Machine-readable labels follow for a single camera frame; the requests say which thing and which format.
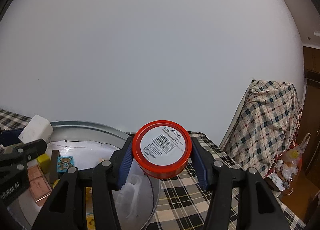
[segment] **white foam cube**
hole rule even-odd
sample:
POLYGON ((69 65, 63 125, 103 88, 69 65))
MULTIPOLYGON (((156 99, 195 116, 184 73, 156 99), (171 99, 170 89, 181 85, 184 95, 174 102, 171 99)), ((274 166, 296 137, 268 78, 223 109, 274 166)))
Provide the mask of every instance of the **white foam cube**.
POLYGON ((18 138, 23 143, 29 143, 39 139, 47 141, 52 132, 53 128, 50 122, 36 114, 20 133, 18 138))

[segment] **blue bear block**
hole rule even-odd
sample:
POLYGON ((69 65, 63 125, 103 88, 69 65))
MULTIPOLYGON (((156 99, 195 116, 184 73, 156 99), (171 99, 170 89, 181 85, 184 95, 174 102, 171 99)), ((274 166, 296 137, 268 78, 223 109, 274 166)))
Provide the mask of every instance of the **blue bear block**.
POLYGON ((70 167, 74 166, 73 157, 58 157, 57 160, 57 172, 66 172, 70 167))

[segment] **wooden floor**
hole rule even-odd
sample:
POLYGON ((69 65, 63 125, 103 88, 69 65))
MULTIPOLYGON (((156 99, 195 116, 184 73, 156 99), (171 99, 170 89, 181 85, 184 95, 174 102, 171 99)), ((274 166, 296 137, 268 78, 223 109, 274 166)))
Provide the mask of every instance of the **wooden floor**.
POLYGON ((308 180, 305 173, 301 171, 292 194, 290 196, 283 196, 281 201, 302 221, 305 221, 309 201, 318 191, 319 188, 308 180))

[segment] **barcode number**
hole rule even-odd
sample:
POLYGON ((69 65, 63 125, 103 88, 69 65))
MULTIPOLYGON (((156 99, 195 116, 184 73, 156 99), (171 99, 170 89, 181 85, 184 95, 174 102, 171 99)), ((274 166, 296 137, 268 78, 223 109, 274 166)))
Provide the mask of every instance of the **barcode number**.
POLYGON ((164 154, 168 154, 175 147, 175 145, 163 134, 159 135, 153 141, 160 147, 164 154))

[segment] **table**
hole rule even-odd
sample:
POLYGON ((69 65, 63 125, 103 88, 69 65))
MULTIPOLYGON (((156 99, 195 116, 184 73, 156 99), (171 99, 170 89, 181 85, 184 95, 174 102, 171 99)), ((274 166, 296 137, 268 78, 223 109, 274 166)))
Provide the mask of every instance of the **table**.
MULTIPOLYGON (((29 117, 0 109, 0 128, 15 129, 28 124, 29 117)), ((201 146, 211 152, 216 160, 227 166, 238 169, 240 166, 225 152, 210 141, 205 134, 189 132, 190 136, 197 137, 201 146)), ((211 192, 202 191, 198 185, 196 172, 189 162, 186 168, 176 177, 161 180, 159 204, 147 230, 189 230, 201 229, 204 224, 211 199, 211 192)), ((231 213, 229 230, 236 229, 239 193, 232 191, 231 213)), ((292 230, 300 230, 305 224, 280 200, 279 202, 288 224, 292 230)))

